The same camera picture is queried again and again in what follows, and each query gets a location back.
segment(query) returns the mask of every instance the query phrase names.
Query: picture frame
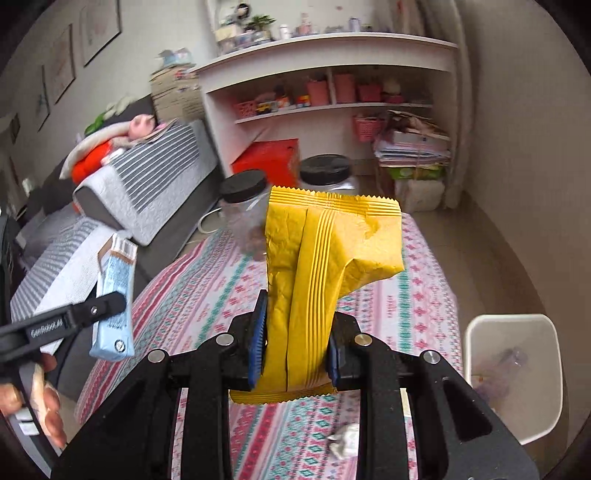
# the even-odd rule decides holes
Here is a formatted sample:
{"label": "picture frame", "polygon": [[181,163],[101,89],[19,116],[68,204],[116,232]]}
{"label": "picture frame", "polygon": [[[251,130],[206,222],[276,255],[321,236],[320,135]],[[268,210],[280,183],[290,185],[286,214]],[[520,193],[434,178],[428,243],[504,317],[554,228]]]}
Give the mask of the picture frame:
{"label": "picture frame", "polygon": [[49,99],[55,105],[76,79],[72,52],[72,24],[69,24],[51,46],[45,65]]}
{"label": "picture frame", "polygon": [[45,67],[43,65],[41,65],[39,74],[35,80],[35,90],[31,95],[31,99],[33,117],[35,118],[37,131],[39,131],[45,124],[50,113],[47,87],[45,84]]}
{"label": "picture frame", "polygon": [[119,0],[89,0],[80,10],[83,65],[86,67],[120,33]]}

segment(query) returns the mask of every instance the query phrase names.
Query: bed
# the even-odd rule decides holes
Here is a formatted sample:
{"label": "bed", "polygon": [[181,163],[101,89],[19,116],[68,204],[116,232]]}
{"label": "bed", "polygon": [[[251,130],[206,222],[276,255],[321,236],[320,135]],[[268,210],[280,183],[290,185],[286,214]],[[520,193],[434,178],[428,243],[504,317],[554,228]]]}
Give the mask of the bed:
{"label": "bed", "polygon": [[[455,297],[410,215],[403,214],[402,235],[405,271],[340,299],[337,309],[354,315],[363,331],[392,349],[414,355],[436,349],[461,373]],[[212,235],[179,258],[134,302],[136,357],[95,364],[78,400],[76,420],[87,420],[150,350],[176,354],[196,348],[224,332],[234,316],[251,311],[266,286],[265,263],[241,255],[228,231]],[[172,478],[180,477],[185,401],[181,398],[179,406]],[[358,392],[264,406],[230,402],[234,478],[353,480],[355,459],[336,460],[328,453],[327,437],[358,418]],[[407,440],[410,478],[416,479],[411,419]]]}

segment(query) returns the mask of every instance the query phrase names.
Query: pink storage bin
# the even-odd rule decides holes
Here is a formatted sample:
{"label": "pink storage bin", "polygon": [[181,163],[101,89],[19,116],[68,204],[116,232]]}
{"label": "pink storage bin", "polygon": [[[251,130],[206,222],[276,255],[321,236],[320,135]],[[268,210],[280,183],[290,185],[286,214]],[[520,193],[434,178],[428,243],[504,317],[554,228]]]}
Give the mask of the pink storage bin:
{"label": "pink storage bin", "polygon": [[357,115],[353,117],[355,134],[360,142],[371,142],[382,131],[385,120],[373,116]]}
{"label": "pink storage bin", "polygon": [[379,83],[358,85],[357,88],[361,102],[380,102],[382,100],[382,86]]}
{"label": "pink storage bin", "polygon": [[337,103],[355,103],[355,77],[349,73],[335,75],[335,90]]}
{"label": "pink storage bin", "polygon": [[234,110],[238,114],[238,118],[248,118],[249,116],[256,115],[256,102],[242,102],[242,103],[235,103]]}
{"label": "pink storage bin", "polygon": [[308,88],[308,95],[310,95],[311,106],[322,106],[330,103],[328,82],[325,80],[321,82],[312,80],[306,86]]}

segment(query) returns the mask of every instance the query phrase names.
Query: crumpled paper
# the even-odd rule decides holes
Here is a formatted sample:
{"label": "crumpled paper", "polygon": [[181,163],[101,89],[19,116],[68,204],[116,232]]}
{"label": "crumpled paper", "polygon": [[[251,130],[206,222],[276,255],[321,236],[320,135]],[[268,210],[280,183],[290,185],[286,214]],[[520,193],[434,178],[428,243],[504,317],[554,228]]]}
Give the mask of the crumpled paper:
{"label": "crumpled paper", "polygon": [[359,423],[341,427],[337,433],[329,436],[329,450],[339,460],[356,457],[359,452]]}

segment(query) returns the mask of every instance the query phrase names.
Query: cardboard box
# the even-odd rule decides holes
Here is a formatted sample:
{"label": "cardboard box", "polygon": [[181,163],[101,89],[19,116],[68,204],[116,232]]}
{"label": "cardboard box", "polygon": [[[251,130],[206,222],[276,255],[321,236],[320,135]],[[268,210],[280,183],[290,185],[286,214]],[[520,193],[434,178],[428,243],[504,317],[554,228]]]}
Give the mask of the cardboard box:
{"label": "cardboard box", "polygon": [[150,78],[158,120],[166,122],[179,118],[191,122],[205,117],[199,78],[188,67],[169,67]]}

